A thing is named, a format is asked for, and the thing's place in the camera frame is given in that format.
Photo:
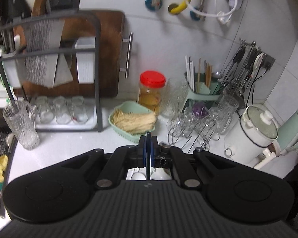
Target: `white cable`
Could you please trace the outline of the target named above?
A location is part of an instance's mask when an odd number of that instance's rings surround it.
[[[197,15],[200,15],[200,16],[203,16],[203,17],[212,17],[212,18],[223,18],[223,17],[227,17],[231,14],[233,14],[233,12],[235,11],[236,7],[237,7],[237,2],[238,0],[235,0],[235,4],[234,4],[234,7],[232,8],[232,10],[228,13],[224,13],[224,14],[221,14],[221,15],[218,15],[218,14],[210,14],[210,13],[204,13],[204,12],[201,12],[197,9],[195,9],[188,0],[185,0],[187,6],[191,9],[191,11],[193,11],[195,14]]]

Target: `green basket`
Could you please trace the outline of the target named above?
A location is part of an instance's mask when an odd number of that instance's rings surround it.
[[[117,108],[120,108],[124,113],[152,113],[152,111],[150,109],[148,109],[142,105],[139,105],[138,103],[136,103],[134,101],[126,101],[126,102],[122,103],[121,105],[115,107],[115,109],[117,109]],[[111,118],[115,112],[115,109],[108,117],[108,121],[109,121],[110,125],[112,126],[112,128],[114,129],[114,131],[117,132],[120,136],[124,137],[125,139],[130,140],[133,143],[138,143],[140,140],[140,136],[145,135],[145,133],[131,135],[130,133],[125,132],[124,130],[122,130],[122,129],[118,128],[116,125],[114,125],[111,122]],[[148,131],[152,132],[154,129],[155,129],[155,126],[153,126],[153,128]]]

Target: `white tray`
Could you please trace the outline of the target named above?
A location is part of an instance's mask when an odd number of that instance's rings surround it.
[[[51,109],[54,112],[54,109],[52,107],[52,105],[53,105],[52,100],[53,100],[53,98],[48,98],[48,102],[51,106]],[[67,105],[70,105],[71,98],[68,98],[66,100],[67,100]],[[37,110],[35,110],[35,113],[36,113],[35,129],[37,129],[37,130],[42,130],[42,129],[90,130],[90,129],[95,128],[97,126],[95,98],[84,98],[84,103],[86,106],[86,112],[87,112],[87,116],[88,116],[88,120],[86,123],[77,124],[77,123],[74,123],[73,121],[70,121],[68,124],[58,124],[56,122],[55,118],[49,123],[41,123],[39,115],[37,114]]]

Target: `metal rack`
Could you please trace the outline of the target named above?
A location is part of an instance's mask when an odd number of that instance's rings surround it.
[[[103,129],[103,122],[102,122],[102,110],[100,106],[100,98],[99,98],[99,38],[100,38],[100,22],[99,19],[91,13],[84,12],[84,11],[79,11],[79,10],[62,10],[59,12],[55,12],[53,14],[49,15],[43,15],[43,16],[37,16],[37,17],[32,17],[32,18],[26,18],[24,20],[20,20],[15,23],[9,23],[0,28],[0,37],[1,33],[4,30],[11,30],[15,26],[27,26],[31,23],[42,21],[42,20],[56,20],[60,18],[87,18],[87,21],[89,21],[96,32],[95,35],[95,48],[81,48],[77,49],[74,47],[71,48],[52,48],[44,51],[33,51],[33,52],[27,52],[27,53],[19,53],[16,54],[15,56],[11,56],[8,58],[1,58],[0,56],[0,75],[2,77],[3,84],[6,88],[7,94],[9,96],[9,99],[13,105],[13,108],[16,112],[18,112],[18,107],[14,101],[12,92],[9,88],[9,83],[5,74],[5,70],[3,68],[2,62],[7,61],[7,60],[14,60],[17,58],[25,58],[25,57],[30,57],[30,56],[37,56],[37,55],[50,55],[50,54],[74,54],[74,53],[81,53],[81,52],[94,52],[95,53],[95,102],[96,102],[96,117],[97,117],[97,126],[93,129],[89,130],[69,130],[69,129],[58,129],[58,130],[53,130],[53,132],[83,132],[83,131],[98,131],[101,132]],[[41,132],[51,132],[50,129],[40,129]]]

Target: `white countertop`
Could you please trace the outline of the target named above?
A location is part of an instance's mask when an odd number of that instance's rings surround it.
[[[105,99],[101,101],[104,130],[98,132],[76,132],[76,133],[39,133],[40,144],[37,148],[28,151],[20,144],[17,145],[9,175],[9,182],[13,179],[39,170],[41,168],[59,163],[63,160],[75,157],[91,149],[102,148],[105,153],[114,152],[117,147],[132,144],[130,141],[119,136],[110,127],[108,116],[116,105],[122,103],[120,100]],[[231,126],[237,121],[238,115],[234,116]],[[152,135],[157,136],[158,142],[167,143],[167,119],[159,116],[156,129]],[[210,142],[210,151],[219,156],[224,156],[224,136],[219,141]],[[298,162],[296,152],[288,153],[284,157],[278,157],[268,163],[261,170],[284,178]],[[0,218],[0,230],[10,221]]]

